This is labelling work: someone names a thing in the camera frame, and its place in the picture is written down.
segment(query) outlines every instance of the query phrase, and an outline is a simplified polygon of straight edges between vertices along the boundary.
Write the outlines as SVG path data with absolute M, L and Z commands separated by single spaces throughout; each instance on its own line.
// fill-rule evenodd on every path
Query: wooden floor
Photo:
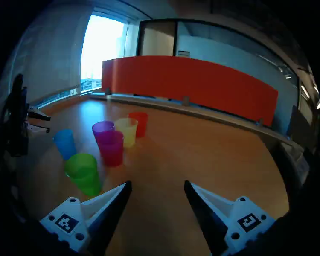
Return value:
M 91 126 L 132 111 L 148 113 L 147 134 L 125 151 L 122 166 L 105 169 Z M 73 130 L 78 152 L 97 158 L 102 192 L 132 181 L 133 192 L 107 255 L 209 255 L 183 190 L 185 180 L 230 200 L 247 196 L 273 218 L 288 210 L 279 170 L 251 132 L 177 113 L 95 100 L 56 109 L 45 125 L 51 132 L 31 139 L 28 157 L 18 163 L 18 182 L 33 217 L 43 218 L 70 196 L 88 199 L 64 174 L 64 162 L 52 142 L 61 129 Z

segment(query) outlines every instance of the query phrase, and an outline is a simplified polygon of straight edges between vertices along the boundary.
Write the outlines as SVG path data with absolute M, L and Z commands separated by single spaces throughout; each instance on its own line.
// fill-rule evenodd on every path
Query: magenta cup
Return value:
M 96 135 L 96 142 L 106 166 L 119 166 L 123 162 L 123 133 L 104 131 Z
M 96 138 L 96 136 L 101 132 L 115 130 L 115 125 L 111 121 L 101 121 L 94 124 L 91 129 L 93 130 L 93 134 Z

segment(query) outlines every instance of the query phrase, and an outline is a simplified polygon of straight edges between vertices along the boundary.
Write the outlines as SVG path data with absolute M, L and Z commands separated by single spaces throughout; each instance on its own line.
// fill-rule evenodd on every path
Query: red partition wall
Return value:
M 183 100 L 271 125 L 278 92 L 235 69 L 191 58 L 138 56 L 103 62 L 102 91 Z

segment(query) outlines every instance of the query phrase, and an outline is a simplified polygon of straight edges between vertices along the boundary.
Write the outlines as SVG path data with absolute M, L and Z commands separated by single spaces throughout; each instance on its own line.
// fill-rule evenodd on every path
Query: ceiling light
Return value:
M 306 88 L 305 88 L 303 85 L 301 85 L 301 88 L 302 88 L 302 90 L 305 92 L 307 98 L 309 99 L 310 96 L 309 96 L 309 93 L 307 92 Z

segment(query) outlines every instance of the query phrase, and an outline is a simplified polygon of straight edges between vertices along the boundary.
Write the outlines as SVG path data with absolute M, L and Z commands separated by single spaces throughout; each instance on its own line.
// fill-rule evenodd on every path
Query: plastic cup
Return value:
M 101 192 L 97 162 L 92 155 L 86 153 L 75 154 L 66 161 L 65 173 L 84 194 L 96 196 Z
M 68 160 L 77 153 L 75 143 L 73 141 L 72 130 L 66 129 L 59 131 L 53 137 L 53 141 L 55 142 L 58 151 L 61 153 L 61 156 L 64 160 Z
M 135 144 L 137 120 L 134 118 L 120 118 L 115 122 L 115 129 L 123 133 L 123 146 L 130 148 Z
M 96 136 L 104 131 L 115 130 L 115 125 L 111 121 L 101 121 L 94 124 L 91 129 L 93 130 L 93 134 Z
M 128 117 L 137 120 L 136 137 L 145 136 L 147 129 L 148 114 L 145 112 L 132 112 L 128 114 Z
M 96 142 L 106 166 L 119 166 L 123 162 L 123 134 L 120 131 L 104 131 Z

